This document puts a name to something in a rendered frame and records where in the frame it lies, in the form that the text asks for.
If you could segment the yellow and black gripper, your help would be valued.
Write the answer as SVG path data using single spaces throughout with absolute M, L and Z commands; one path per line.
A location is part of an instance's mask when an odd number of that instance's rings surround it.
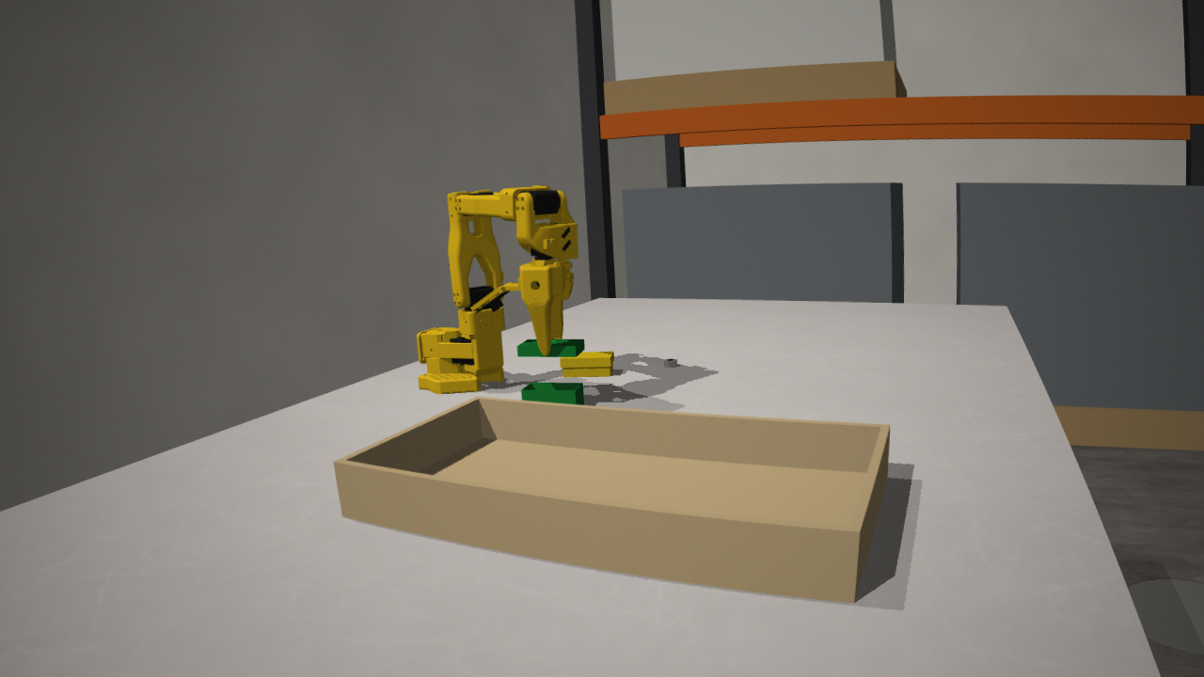
M 500 285 L 486 294 L 479 304 L 470 306 L 470 311 L 483 311 L 486 306 L 490 306 L 492 312 L 498 311 L 500 306 L 504 306 L 500 302 L 500 298 L 508 292 L 523 292 L 523 301 L 529 306 L 536 341 L 542 355 L 547 357 L 551 351 L 551 338 L 562 338 L 563 300 L 569 298 L 573 284 L 576 284 L 576 273 L 569 273 L 571 267 L 572 261 L 561 264 L 555 258 L 532 259 L 529 264 L 519 267 L 520 277 L 517 278 L 515 284 L 509 282 L 506 285 Z

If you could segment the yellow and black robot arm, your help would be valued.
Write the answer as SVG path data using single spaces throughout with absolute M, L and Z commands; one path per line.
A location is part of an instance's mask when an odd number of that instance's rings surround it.
M 427 373 L 419 376 L 419 389 L 435 394 L 478 392 L 482 382 L 504 379 L 500 338 L 500 330 L 506 330 L 503 306 L 495 312 L 490 306 L 477 313 L 478 310 L 470 311 L 470 306 L 503 285 L 491 217 L 515 220 L 517 243 L 536 260 L 555 258 L 566 264 L 566 259 L 578 258 L 578 226 L 561 190 L 535 186 L 506 188 L 500 193 L 456 192 L 447 198 L 452 294 L 454 304 L 465 310 L 458 311 L 459 326 L 436 326 L 420 334 Z M 550 223 L 536 224 L 536 220 L 549 218 Z M 470 234 L 468 220 L 473 220 L 473 234 Z M 474 257 L 485 273 L 486 285 L 470 288 L 470 264 Z

